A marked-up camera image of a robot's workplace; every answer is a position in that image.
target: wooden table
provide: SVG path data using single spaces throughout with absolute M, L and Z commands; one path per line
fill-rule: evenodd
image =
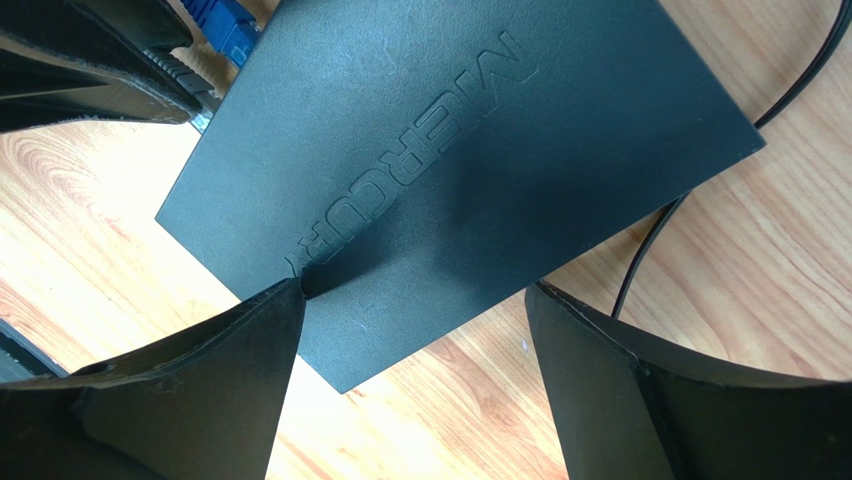
M 811 60 L 839 2 L 663 3 L 757 118 Z M 233 72 L 212 65 L 226 85 Z M 626 321 L 746 365 L 852 376 L 849 79 L 852 38 L 763 131 L 766 149 L 686 202 Z M 90 122 L 0 137 L 0 317 L 73 370 L 233 305 L 153 220 L 197 140 L 186 125 Z M 607 310 L 647 225 L 550 280 Z M 521 294 L 347 395 L 298 360 L 269 477 L 566 478 Z

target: black router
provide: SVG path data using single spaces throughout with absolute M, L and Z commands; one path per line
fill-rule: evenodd
M 764 145 L 654 0 L 282 2 L 157 215 L 349 390 Z

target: black power cord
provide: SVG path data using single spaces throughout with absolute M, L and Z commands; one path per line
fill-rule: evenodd
M 823 42 L 822 47 L 820 47 L 819 52 L 817 52 L 810 65 L 808 65 L 808 68 L 806 68 L 802 75 L 799 76 L 793 86 L 791 86 L 790 89 L 787 90 L 787 92 L 777 102 L 775 102 L 769 110 L 766 111 L 766 113 L 754 122 L 755 127 L 760 129 L 768 125 L 769 122 L 775 119 L 778 114 L 787 108 L 787 106 L 790 105 L 790 103 L 792 103 L 800 93 L 802 93 L 808 84 L 816 78 L 817 74 L 819 74 L 820 70 L 822 70 L 822 67 L 825 66 L 828 59 L 831 58 L 834 51 L 837 50 L 837 46 L 846 34 L 846 30 L 849 28 L 850 20 L 852 20 L 852 0 L 842 0 L 840 3 L 840 11 L 837 13 L 837 18 L 834 20 L 834 24 L 831 26 L 831 31 L 828 33 L 828 36 L 826 37 L 825 42 Z M 642 259 L 645 258 L 645 255 L 648 253 L 648 250 L 651 249 L 651 245 L 654 243 L 654 240 L 657 239 L 657 236 L 669 220 L 671 220 L 672 216 L 674 216 L 680 206 L 683 205 L 684 200 L 686 200 L 690 193 L 692 192 L 686 192 L 683 196 L 678 197 L 675 201 L 669 203 L 660 210 L 660 216 L 657 217 L 657 221 L 654 222 L 654 225 L 652 225 L 651 229 L 648 230 L 648 233 L 645 235 L 645 239 L 642 240 L 642 244 L 639 246 L 639 249 L 633 256 L 633 260 L 630 262 L 630 266 L 627 268 L 627 273 L 624 275 L 624 280 L 621 283 L 621 289 L 619 289 L 618 296 L 615 298 L 615 305 L 612 307 L 611 316 L 613 318 L 618 318 L 619 315 L 621 315 L 621 310 L 624 308 L 624 302 L 627 299 L 627 293 L 630 291 L 630 285 L 633 283 L 633 277 L 636 276 L 636 272 L 639 270 Z

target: blue ethernet cable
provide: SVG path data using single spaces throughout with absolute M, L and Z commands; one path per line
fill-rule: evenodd
M 260 37 L 255 18 L 236 0 L 181 0 L 210 45 L 242 68 Z

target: wood grain surface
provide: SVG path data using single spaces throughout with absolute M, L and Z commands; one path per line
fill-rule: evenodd
M 247 6 L 263 24 L 274 1 Z M 839 1 L 664 0 L 750 118 L 808 64 Z M 209 46 L 180 53 L 224 91 Z M 699 187 L 624 319 L 734 362 L 852 377 L 852 38 L 764 135 Z M 198 135 L 81 122 L 0 136 L 0 317 L 67 369 L 236 299 L 153 220 Z M 608 310 L 648 221 L 549 279 Z M 274 479 L 567 478 L 518 294 L 346 395 L 297 360 Z

